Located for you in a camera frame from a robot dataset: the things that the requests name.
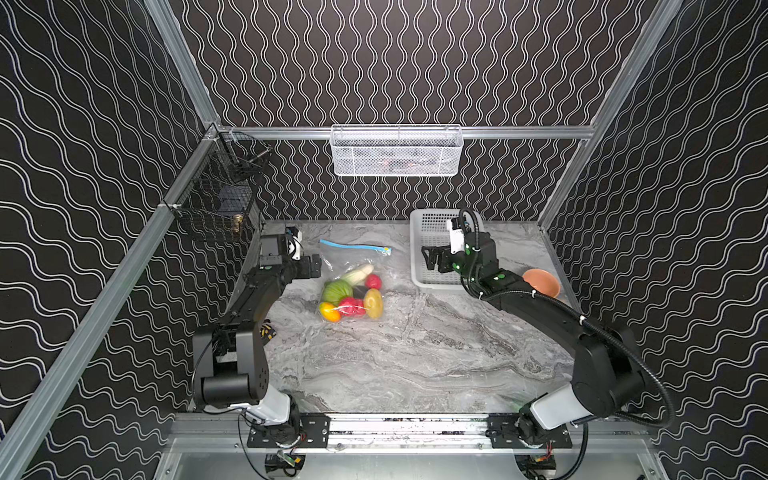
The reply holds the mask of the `green cabbage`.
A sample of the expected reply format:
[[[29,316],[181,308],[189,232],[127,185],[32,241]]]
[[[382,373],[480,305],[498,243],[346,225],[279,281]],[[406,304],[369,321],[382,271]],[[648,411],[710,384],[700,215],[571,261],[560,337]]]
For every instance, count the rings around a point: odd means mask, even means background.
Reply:
[[[353,296],[353,287],[345,280],[333,280],[324,285],[322,301],[338,306],[346,298]]]

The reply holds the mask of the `clear zip top bag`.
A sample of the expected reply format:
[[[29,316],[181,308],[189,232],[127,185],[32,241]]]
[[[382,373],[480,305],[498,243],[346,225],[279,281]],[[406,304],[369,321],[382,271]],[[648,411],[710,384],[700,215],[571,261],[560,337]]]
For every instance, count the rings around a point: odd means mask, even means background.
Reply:
[[[318,312],[327,322],[368,318],[385,312],[390,286],[391,246],[320,240],[323,286]]]

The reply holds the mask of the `white daikon radish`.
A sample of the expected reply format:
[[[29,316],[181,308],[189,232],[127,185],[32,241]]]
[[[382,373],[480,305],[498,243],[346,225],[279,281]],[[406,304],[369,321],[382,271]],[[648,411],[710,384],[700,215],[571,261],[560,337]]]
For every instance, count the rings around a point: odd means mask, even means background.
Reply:
[[[349,270],[344,275],[342,275],[340,279],[348,283],[350,286],[355,287],[364,284],[366,277],[373,273],[373,271],[374,265],[366,263],[358,266],[357,268]]]

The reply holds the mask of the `red yellow mango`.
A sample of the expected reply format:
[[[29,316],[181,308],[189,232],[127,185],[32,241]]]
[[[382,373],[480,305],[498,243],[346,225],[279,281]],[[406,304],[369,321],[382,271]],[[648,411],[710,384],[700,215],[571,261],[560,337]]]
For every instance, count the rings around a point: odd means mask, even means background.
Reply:
[[[336,323],[342,319],[342,315],[337,307],[329,302],[321,302],[318,306],[318,311],[322,318],[328,322]]]

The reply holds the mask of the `red apple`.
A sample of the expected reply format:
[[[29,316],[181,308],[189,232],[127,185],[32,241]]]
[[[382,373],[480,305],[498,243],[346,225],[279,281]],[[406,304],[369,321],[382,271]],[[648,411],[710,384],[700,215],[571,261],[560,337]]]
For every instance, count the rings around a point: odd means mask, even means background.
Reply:
[[[382,285],[383,285],[383,282],[381,278],[374,273],[369,274],[365,279],[365,286],[368,289],[380,290],[382,288]]]
[[[342,316],[359,317],[366,314],[366,308],[362,299],[347,297],[339,302],[337,311]]]

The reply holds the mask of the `yellow potato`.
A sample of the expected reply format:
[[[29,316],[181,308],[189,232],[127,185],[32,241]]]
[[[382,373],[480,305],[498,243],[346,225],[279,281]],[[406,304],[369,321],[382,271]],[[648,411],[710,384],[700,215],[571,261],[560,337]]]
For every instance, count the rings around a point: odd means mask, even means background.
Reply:
[[[383,314],[383,297],[381,292],[375,288],[369,289],[363,298],[363,306],[369,318],[380,318]]]

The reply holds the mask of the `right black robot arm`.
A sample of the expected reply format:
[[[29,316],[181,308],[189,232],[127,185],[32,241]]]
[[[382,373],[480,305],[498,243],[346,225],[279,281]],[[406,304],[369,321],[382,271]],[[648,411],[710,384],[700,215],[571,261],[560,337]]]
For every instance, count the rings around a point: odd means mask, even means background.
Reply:
[[[421,248],[421,265],[457,274],[470,296],[526,321],[574,360],[568,384],[520,408],[514,428],[522,442],[540,445],[568,423],[610,416],[651,428],[673,422],[672,396],[642,360],[630,329],[604,327],[500,267],[489,233],[456,228],[450,233],[450,244]]]

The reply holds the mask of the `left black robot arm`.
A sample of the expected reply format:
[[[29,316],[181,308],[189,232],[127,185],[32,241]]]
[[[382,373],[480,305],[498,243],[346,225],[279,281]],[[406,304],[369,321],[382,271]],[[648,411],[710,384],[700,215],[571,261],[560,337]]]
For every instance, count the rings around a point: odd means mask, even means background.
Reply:
[[[237,413],[261,427],[297,427],[295,402],[270,385],[262,330],[290,283],[320,276],[320,256],[303,253],[298,228],[260,237],[256,265],[231,307],[193,336],[196,407],[212,415]]]

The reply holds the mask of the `white plastic basket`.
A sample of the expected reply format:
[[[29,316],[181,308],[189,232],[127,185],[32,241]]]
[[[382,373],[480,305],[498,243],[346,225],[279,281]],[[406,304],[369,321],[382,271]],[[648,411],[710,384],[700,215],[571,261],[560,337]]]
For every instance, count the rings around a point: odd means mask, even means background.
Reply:
[[[468,208],[413,211],[410,247],[411,277],[420,288],[461,291],[498,269],[490,235]]]

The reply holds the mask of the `orange ceramic bowl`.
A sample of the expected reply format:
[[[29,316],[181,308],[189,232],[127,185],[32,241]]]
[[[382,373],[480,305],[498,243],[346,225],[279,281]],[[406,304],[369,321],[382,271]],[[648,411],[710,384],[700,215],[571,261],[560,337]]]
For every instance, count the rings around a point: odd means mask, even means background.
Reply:
[[[554,274],[538,268],[525,271],[523,279],[536,291],[552,298],[557,298],[561,292],[561,285]]]

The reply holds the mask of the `black yellow tape measure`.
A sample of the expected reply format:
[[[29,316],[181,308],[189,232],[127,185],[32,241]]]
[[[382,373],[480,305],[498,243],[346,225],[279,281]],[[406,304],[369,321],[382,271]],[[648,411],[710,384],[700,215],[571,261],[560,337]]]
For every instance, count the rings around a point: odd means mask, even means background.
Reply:
[[[276,330],[269,320],[265,320],[260,327],[260,338],[264,344],[270,342],[276,336]]]

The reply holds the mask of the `white mesh wall basket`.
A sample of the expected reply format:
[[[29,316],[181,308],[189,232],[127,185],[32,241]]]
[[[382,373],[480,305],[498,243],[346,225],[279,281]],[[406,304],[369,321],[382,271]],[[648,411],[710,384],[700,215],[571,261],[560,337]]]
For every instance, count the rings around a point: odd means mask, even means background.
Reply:
[[[329,145],[338,176],[452,177],[464,138],[453,124],[335,124]]]

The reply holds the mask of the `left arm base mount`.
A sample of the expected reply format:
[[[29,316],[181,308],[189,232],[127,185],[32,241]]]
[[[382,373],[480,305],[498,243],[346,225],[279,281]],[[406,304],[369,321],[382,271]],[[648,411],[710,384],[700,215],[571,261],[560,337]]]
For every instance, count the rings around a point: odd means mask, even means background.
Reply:
[[[280,425],[254,425],[246,445],[251,449],[326,448],[331,418],[319,413],[292,415]]]

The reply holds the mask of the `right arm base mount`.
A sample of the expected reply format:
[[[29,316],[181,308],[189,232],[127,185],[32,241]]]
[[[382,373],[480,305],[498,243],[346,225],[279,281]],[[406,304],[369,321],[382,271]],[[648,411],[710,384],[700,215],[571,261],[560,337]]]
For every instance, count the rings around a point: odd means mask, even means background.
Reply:
[[[532,416],[518,413],[490,414],[485,436],[494,449],[570,449],[573,446],[565,425],[545,430]]]

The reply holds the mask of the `aluminium front rail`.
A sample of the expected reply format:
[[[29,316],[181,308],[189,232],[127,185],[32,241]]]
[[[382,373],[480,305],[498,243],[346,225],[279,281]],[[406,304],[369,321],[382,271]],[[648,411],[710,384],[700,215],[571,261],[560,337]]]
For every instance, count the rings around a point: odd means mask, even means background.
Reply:
[[[562,426],[543,441],[525,444],[512,414],[305,414],[298,453],[473,454],[575,453],[583,429]],[[241,447],[274,451],[276,442],[234,414],[181,414],[169,449],[184,453],[234,453]]]

